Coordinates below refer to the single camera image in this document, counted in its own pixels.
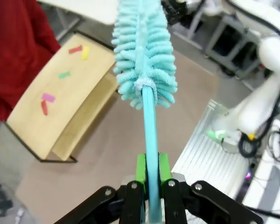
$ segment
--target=red block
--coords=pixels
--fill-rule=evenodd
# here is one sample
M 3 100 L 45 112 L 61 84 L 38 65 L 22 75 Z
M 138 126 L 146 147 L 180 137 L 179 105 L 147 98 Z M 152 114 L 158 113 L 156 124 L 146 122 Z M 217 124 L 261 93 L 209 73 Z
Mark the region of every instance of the red block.
M 41 108 L 42 108 L 43 114 L 47 116 L 48 115 L 48 107 L 47 107 L 47 103 L 46 103 L 45 100 L 43 100 L 41 102 Z
M 69 49 L 69 53 L 72 54 L 72 53 L 75 53 L 77 51 L 81 51 L 82 50 L 82 45 L 80 45 L 79 47 L 76 47 L 76 48 L 72 48 L 72 49 Z

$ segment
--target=green block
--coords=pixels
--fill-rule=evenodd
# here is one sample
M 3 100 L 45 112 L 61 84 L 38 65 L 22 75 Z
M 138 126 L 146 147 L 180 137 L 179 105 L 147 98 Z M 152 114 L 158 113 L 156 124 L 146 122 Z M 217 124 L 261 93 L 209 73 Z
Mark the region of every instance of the green block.
M 159 154 L 159 171 L 160 171 L 160 180 L 162 184 L 165 181 L 172 179 L 169 157 L 167 153 Z
M 212 139 L 213 141 L 217 142 L 217 143 L 221 143 L 222 139 L 225 136 L 225 131 L 221 130 L 221 131 L 207 131 L 205 133 L 210 139 Z
M 59 74 L 59 78 L 65 78 L 65 77 L 67 77 L 67 76 L 70 76 L 69 71 Z
M 146 155 L 139 154 L 137 158 L 137 168 L 136 168 L 136 181 L 139 181 L 144 186 L 145 189 L 145 181 L 146 181 Z

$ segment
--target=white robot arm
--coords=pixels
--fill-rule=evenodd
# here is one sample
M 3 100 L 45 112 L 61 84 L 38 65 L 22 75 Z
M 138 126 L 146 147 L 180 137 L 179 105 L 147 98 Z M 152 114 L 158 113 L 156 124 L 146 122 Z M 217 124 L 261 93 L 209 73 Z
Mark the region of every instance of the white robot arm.
M 252 135 L 264 123 L 272 122 L 280 107 L 280 12 L 261 1 L 227 0 L 227 3 L 236 10 L 244 26 L 260 34 L 259 59 L 274 72 L 240 104 L 213 121 L 215 131 L 224 130 L 225 140 L 229 138 L 229 143 L 237 144 L 241 133 Z

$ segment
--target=purple light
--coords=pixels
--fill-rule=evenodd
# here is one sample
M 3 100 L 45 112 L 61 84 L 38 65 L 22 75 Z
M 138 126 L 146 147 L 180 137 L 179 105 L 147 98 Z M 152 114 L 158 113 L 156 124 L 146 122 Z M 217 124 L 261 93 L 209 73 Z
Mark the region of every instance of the purple light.
M 250 172 L 250 171 L 248 171 L 248 172 L 247 172 L 247 175 L 246 175 L 246 179 L 250 179 L 250 178 L 251 178 L 251 176 L 252 176 L 251 172 Z

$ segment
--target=brush bristles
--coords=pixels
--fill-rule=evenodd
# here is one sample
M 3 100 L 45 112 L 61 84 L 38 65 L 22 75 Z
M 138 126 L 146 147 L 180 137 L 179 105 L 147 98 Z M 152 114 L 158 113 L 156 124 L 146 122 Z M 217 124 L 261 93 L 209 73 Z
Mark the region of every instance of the brush bristles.
M 175 57 L 159 0 L 119 0 L 113 32 L 118 92 L 141 109 L 142 87 L 153 89 L 156 105 L 169 107 L 177 91 Z

